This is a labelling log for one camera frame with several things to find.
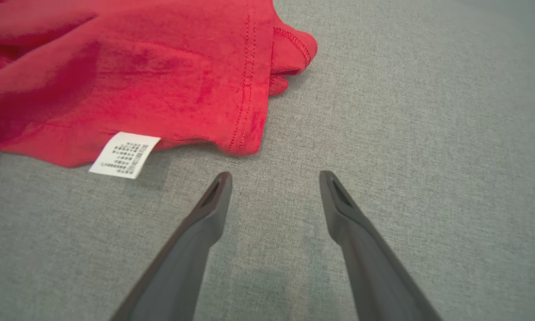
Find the red t-shirt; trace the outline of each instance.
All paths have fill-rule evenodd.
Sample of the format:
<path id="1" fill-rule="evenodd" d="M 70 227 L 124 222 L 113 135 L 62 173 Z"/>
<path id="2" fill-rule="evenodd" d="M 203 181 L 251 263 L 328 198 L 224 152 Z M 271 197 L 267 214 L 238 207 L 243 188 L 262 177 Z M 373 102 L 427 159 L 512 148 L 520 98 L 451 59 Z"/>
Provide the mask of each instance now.
<path id="1" fill-rule="evenodd" d="M 0 150 L 90 163 L 117 132 L 247 155 L 317 44 L 271 0 L 0 4 Z"/>

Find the stitching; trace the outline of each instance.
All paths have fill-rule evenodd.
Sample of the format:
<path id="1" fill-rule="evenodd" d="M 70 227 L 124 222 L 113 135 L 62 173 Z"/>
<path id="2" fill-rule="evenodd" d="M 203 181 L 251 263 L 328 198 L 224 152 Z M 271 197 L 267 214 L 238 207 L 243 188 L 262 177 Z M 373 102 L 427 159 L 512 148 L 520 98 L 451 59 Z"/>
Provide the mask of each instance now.
<path id="1" fill-rule="evenodd" d="M 233 132 L 232 139 L 230 142 L 230 146 L 228 146 L 228 150 L 232 149 L 233 142 L 235 141 L 235 137 L 237 136 L 237 131 L 239 130 L 239 123 L 241 119 L 241 114 L 243 112 L 243 101 L 245 99 L 245 80 L 247 79 L 247 64 L 249 63 L 247 54 L 249 53 L 249 0 L 247 1 L 247 20 L 245 21 L 245 25 L 247 27 L 247 31 L 245 32 L 245 63 L 243 65 L 243 74 L 241 75 L 243 78 L 243 82 L 241 84 L 241 105 L 239 108 L 239 114 L 237 115 L 237 120 L 235 122 L 235 131 Z"/>
<path id="2" fill-rule="evenodd" d="M 256 31 L 257 31 L 257 28 L 255 26 L 255 24 L 253 24 L 253 51 L 251 52 L 251 77 L 249 78 L 249 99 L 247 101 L 247 108 L 245 110 L 245 121 L 244 121 L 244 124 L 247 124 L 247 118 L 249 116 L 249 110 L 251 110 L 251 93 L 253 91 L 253 73 L 255 72 L 255 49 L 257 48 L 257 43 L 256 43 L 256 40 L 257 40 L 257 37 L 256 37 Z M 243 143 L 245 141 L 245 128 L 244 128 L 244 131 L 241 135 L 241 141 L 240 141 L 240 144 L 239 144 L 239 148 L 238 148 L 238 151 L 240 151 L 241 149 L 243 149 Z"/>
<path id="3" fill-rule="evenodd" d="M 307 65 L 311 63 L 312 57 L 309 54 L 309 49 L 307 49 L 306 45 L 302 43 L 302 41 L 299 40 L 296 35 L 290 33 L 287 30 L 283 30 L 282 28 L 279 28 L 279 27 L 275 27 L 273 28 L 273 30 L 274 30 L 274 33 L 283 35 L 287 37 L 289 41 L 291 41 L 291 43 L 301 52 Z"/>

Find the fabric fold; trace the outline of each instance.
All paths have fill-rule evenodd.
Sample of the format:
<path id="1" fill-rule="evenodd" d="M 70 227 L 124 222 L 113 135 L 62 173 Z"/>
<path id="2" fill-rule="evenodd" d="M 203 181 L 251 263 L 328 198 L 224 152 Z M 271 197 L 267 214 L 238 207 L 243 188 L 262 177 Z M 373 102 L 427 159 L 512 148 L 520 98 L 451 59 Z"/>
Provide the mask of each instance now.
<path id="1" fill-rule="evenodd" d="M 0 150 L 73 167 L 132 132 L 253 154 L 268 96 L 315 54 L 271 0 L 5 2 Z"/>

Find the gray fabric surface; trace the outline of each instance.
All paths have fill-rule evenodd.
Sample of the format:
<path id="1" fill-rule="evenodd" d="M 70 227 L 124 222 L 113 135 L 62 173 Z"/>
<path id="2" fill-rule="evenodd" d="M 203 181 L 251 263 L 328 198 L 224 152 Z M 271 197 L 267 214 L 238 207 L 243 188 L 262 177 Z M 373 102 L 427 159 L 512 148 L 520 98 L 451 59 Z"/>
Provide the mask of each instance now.
<path id="1" fill-rule="evenodd" d="M 195 319 L 355 320 L 334 171 L 446 320 L 535 320 L 535 0 L 276 0 L 319 54 L 257 155 L 153 153 L 137 180 L 0 152 L 0 321 L 107 320 L 220 171 Z"/>

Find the white care label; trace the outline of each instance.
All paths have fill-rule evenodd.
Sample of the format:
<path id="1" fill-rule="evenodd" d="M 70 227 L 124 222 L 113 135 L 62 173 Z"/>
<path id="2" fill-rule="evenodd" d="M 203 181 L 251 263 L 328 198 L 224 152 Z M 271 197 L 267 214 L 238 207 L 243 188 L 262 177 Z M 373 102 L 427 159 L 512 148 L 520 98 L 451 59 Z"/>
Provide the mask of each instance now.
<path id="1" fill-rule="evenodd" d="M 137 178 L 159 137 L 118 132 L 104 146 L 89 171 L 125 178 Z"/>

